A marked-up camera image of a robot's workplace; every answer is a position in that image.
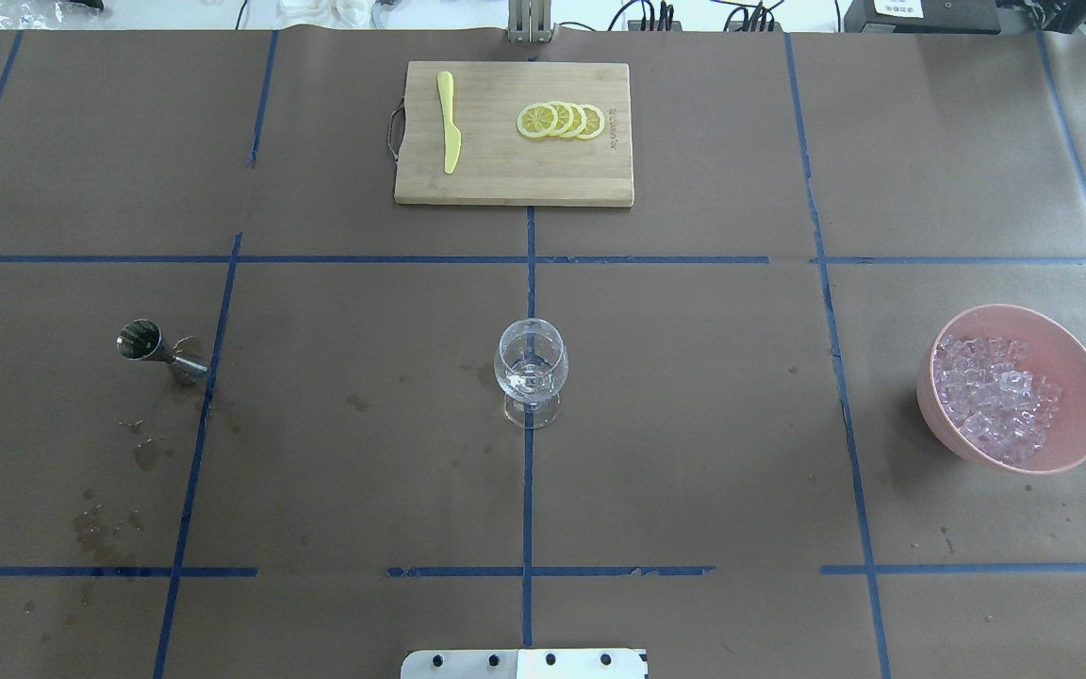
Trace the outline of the pink bowl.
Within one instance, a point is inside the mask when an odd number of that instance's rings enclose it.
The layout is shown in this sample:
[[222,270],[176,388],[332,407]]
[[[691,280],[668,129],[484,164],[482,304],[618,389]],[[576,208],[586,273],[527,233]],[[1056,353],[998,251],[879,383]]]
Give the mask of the pink bowl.
[[[961,422],[949,418],[938,373],[947,366],[940,344],[947,337],[958,340],[1003,339],[1028,345],[1018,364],[1022,370],[1060,390],[1057,412],[1045,425],[1045,441],[1028,458],[1012,463],[990,455],[967,438]],[[962,460],[995,470],[1021,474],[1057,474],[1086,461],[1086,348],[1077,337],[1046,315],[1025,306],[988,304],[963,310],[949,320],[919,366],[915,377],[919,413],[944,447]]]

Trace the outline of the yellow plastic knife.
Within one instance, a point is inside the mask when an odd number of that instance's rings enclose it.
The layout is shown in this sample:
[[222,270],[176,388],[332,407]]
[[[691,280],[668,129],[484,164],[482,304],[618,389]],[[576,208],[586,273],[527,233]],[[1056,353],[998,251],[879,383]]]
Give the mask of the yellow plastic knife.
[[443,133],[445,174],[455,172],[462,152],[462,133],[455,123],[455,77],[452,72],[435,74],[435,90],[441,111],[441,133]]

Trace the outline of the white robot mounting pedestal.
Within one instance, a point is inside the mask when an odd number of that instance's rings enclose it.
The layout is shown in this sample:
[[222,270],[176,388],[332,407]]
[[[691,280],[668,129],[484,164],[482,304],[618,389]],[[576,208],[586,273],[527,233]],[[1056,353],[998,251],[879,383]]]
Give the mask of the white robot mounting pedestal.
[[648,678],[645,650],[543,647],[418,650],[402,662],[401,678]]

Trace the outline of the steel cocktail jigger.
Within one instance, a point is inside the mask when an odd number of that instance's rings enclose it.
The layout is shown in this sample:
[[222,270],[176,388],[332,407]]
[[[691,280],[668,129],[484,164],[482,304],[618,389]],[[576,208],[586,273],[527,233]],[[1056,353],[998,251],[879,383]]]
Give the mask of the steel cocktail jigger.
[[209,375],[209,366],[198,359],[179,356],[165,342],[155,322],[135,319],[121,328],[115,345],[125,360],[132,362],[156,362],[171,370],[178,383],[197,383]]

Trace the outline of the aluminium frame post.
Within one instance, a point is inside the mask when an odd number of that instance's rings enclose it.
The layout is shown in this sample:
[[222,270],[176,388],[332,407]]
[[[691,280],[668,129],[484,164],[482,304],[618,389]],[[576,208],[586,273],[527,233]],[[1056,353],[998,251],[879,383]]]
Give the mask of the aluminium frame post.
[[509,0],[507,38],[513,45],[550,43],[554,36],[551,0]]

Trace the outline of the bamboo cutting board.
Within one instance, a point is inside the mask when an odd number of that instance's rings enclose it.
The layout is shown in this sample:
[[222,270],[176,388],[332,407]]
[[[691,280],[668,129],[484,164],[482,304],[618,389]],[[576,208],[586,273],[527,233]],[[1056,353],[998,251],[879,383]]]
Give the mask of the bamboo cutting board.
[[[455,77],[462,152],[452,174],[435,75]],[[529,139],[518,113],[538,103],[598,106],[606,124],[592,141]],[[630,208],[634,204],[631,73],[624,63],[411,61],[403,97],[395,199],[401,205]]]

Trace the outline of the clear wine glass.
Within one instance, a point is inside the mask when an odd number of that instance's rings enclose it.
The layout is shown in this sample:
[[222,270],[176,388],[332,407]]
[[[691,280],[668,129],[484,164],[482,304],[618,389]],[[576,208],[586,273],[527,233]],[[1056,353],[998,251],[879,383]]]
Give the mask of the clear wine glass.
[[494,374],[504,394],[503,412],[509,422],[525,430],[536,430],[555,422],[568,373],[568,345],[548,320],[516,320],[502,331]]

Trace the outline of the clear ice cubes pile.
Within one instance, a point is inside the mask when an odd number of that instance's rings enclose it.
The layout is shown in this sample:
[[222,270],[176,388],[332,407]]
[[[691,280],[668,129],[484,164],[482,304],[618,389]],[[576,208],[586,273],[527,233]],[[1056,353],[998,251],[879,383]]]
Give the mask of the clear ice cubes pile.
[[987,458],[1025,469],[1045,447],[1064,387],[1027,370],[1031,344],[947,334],[932,353],[932,383],[949,422]]

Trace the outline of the lemon slice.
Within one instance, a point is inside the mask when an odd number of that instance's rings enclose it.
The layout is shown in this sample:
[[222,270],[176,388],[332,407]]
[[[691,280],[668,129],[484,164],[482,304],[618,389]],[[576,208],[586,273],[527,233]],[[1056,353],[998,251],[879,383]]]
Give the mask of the lemon slice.
[[551,137],[565,137],[574,124],[573,108],[566,102],[548,102],[548,105],[555,112]]
[[585,126],[588,124],[588,115],[585,112],[585,106],[572,103],[566,103],[568,108],[568,125],[566,125],[564,133],[561,133],[561,138],[564,139],[574,139],[579,135],[584,133]]
[[559,112],[548,103],[538,103],[523,108],[518,113],[516,126],[525,138],[540,139],[550,137],[560,122]]
[[581,120],[584,122],[579,133],[574,135],[578,141],[592,141],[603,133],[604,125],[606,124],[606,116],[604,116],[603,111],[595,105],[580,104],[578,105],[579,111],[581,111]]

